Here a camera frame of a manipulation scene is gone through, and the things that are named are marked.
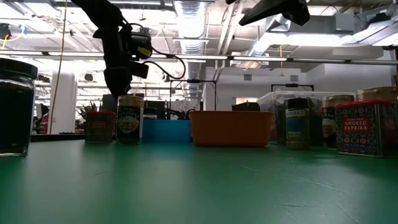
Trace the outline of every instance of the column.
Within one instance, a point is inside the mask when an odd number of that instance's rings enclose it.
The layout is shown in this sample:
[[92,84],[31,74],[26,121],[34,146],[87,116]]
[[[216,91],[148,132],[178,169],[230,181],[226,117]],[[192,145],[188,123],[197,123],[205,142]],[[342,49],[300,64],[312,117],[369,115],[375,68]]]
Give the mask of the column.
[[[60,80],[57,88],[57,97],[54,101],[55,86],[58,78]],[[78,79],[79,74],[73,70],[71,62],[62,62],[62,69],[59,75],[58,69],[53,71],[48,134],[75,132],[75,108]]]

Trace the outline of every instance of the blue bin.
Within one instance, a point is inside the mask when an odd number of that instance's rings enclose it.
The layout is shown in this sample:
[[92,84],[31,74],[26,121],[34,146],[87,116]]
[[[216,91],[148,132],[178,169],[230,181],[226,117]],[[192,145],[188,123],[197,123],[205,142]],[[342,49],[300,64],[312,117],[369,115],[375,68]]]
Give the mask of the blue bin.
[[145,119],[142,127],[143,143],[191,143],[189,120]]

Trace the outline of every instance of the ceiling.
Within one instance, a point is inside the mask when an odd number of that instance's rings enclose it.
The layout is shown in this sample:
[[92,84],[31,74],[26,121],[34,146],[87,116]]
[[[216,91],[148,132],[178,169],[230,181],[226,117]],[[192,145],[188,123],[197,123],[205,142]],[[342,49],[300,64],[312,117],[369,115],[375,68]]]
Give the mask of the ceiling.
[[[11,24],[13,38],[18,37],[15,41],[6,42],[4,50],[33,50],[45,52],[59,52],[62,46],[62,30],[63,30],[63,12],[65,11],[63,0],[59,1],[44,1],[44,0],[30,0],[12,3],[0,0],[0,22]],[[170,53],[180,54],[180,42],[176,40],[178,37],[177,17],[173,11],[168,10],[153,10],[148,8],[141,8],[137,1],[115,1],[118,6],[122,7],[123,16],[129,22],[136,22],[148,27],[152,36],[152,45],[155,49]],[[252,8],[258,0],[242,0],[243,12],[245,9]],[[167,9],[171,8],[171,0],[165,1]],[[311,0],[309,2],[309,11],[311,15],[331,16],[336,13],[336,10],[345,6],[350,6],[347,12],[358,10],[370,10],[376,7],[391,4],[390,1],[332,1],[332,0]],[[96,26],[89,20],[87,15],[78,7],[67,8],[67,22],[65,33],[66,52],[101,52],[101,41],[92,38]],[[221,32],[223,29],[223,18],[226,13],[228,5],[224,1],[215,1],[208,5],[206,15],[206,43],[205,53],[207,55],[215,54],[218,43],[220,41]],[[243,14],[233,14],[233,17],[243,17]],[[259,36],[259,26],[263,25],[264,21],[255,22],[247,26],[237,26],[234,30],[233,39],[227,46],[227,54],[232,52],[243,52],[252,46],[253,42]],[[26,32],[19,28],[23,25],[27,28]],[[233,30],[233,25],[230,24],[229,31]],[[338,57],[354,57],[375,59],[382,55],[380,47],[345,47],[336,50],[332,47],[298,47],[294,45],[270,46],[266,53],[270,56],[279,57],[282,49],[282,55],[294,57],[315,57],[315,58],[338,58]],[[19,58],[32,63],[39,67],[39,72],[48,76],[51,79],[52,73],[57,69],[59,60],[57,58]],[[79,90],[78,90],[78,105],[85,102],[82,99],[90,100],[92,98],[99,98],[108,90],[105,88],[85,88],[85,86],[106,86],[103,78],[103,70],[105,68],[102,60],[72,60],[74,67],[79,68],[80,74]],[[160,62],[170,73],[181,73],[182,66],[179,63]],[[213,67],[213,62],[207,62],[207,67]],[[271,62],[270,68],[280,68],[280,62]],[[285,68],[297,68],[305,72],[307,65],[302,63],[287,63]],[[84,76],[86,73],[93,74],[94,81],[86,82]],[[140,80],[133,79],[134,83],[139,83],[140,87],[151,88],[166,88],[169,83],[162,81],[162,71],[157,67],[150,65],[148,79]],[[221,80],[228,82],[227,76],[222,77]],[[38,95],[43,99],[49,99],[50,87],[49,83],[40,83],[43,87],[39,88]],[[149,96],[159,97],[167,96],[168,90],[151,90]],[[177,95],[182,96],[183,90],[179,90]]]

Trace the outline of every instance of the green tabletop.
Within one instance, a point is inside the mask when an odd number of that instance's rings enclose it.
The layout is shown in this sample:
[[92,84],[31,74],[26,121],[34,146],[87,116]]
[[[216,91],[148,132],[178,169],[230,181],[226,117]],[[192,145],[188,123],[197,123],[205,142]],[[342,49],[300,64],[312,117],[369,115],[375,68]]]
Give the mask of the green tabletop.
[[398,223],[398,161],[283,147],[32,143],[0,223]]

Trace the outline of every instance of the clear plastic container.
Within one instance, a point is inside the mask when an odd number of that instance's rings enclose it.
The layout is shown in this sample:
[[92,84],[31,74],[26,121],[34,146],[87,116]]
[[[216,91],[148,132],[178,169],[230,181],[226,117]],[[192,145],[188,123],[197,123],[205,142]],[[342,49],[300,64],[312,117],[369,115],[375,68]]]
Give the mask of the clear plastic container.
[[285,100],[308,98],[310,100],[310,138],[311,146],[323,146],[322,134],[322,97],[332,95],[353,95],[355,93],[318,92],[318,91],[275,91],[257,100],[262,112],[273,112],[271,142],[286,145]]
[[36,78],[37,67],[0,58],[0,157],[27,155]]

